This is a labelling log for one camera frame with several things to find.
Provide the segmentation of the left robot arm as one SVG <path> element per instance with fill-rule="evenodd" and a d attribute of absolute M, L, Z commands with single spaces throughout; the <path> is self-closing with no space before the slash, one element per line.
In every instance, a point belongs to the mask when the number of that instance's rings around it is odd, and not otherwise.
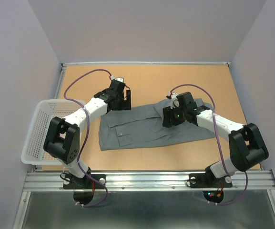
<path fill-rule="evenodd" d="M 65 185 L 74 185 L 74 189 L 94 186 L 90 168 L 79 162 L 85 145 L 81 142 L 81 135 L 84 129 L 88 133 L 90 124 L 108 112 L 131 109 L 131 90 L 125 92 L 125 87 L 123 78 L 112 79 L 110 86 L 95 94 L 87 104 L 78 102 L 80 108 L 74 113 L 51 119 L 43 149 L 68 169 L 69 173 L 61 176 Z"/>

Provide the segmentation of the grey long sleeve shirt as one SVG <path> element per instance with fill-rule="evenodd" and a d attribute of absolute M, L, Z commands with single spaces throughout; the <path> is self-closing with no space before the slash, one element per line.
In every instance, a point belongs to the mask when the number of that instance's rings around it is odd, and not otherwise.
<path fill-rule="evenodd" d="M 169 146 L 214 138 L 215 134 L 185 121 L 163 127 L 163 108 L 167 99 L 156 104 L 133 107 L 128 111 L 110 111 L 101 116 L 99 145 L 102 151 Z"/>

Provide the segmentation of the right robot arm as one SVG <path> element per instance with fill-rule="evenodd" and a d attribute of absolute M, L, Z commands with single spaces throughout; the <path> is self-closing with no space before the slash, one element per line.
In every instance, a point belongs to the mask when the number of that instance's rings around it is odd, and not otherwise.
<path fill-rule="evenodd" d="M 200 176 L 190 179 L 190 186 L 213 187 L 224 177 L 245 172 L 268 159 L 269 152 L 257 125 L 240 124 L 217 115 L 206 105 L 198 106 L 190 92 L 168 93 L 170 105 L 163 108 L 163 126 L 170 128 L 189 122 L 222 137 L 229 144 L 230 156 L 208 166 Z"/>

